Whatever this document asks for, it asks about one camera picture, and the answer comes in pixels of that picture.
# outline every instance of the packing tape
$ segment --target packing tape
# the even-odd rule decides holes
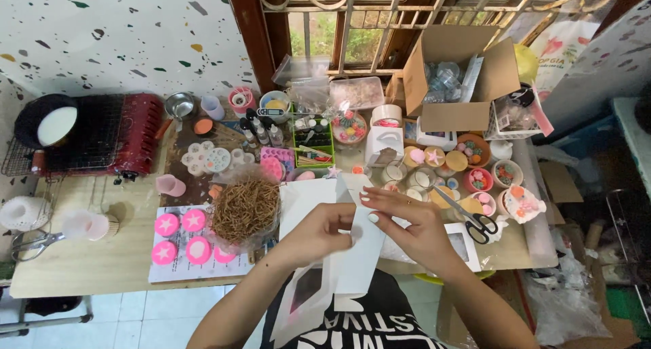
[[[372,126],[385,128],[402,127],[402,109],[397,104],[383,104],[373,109],[370,116]]]

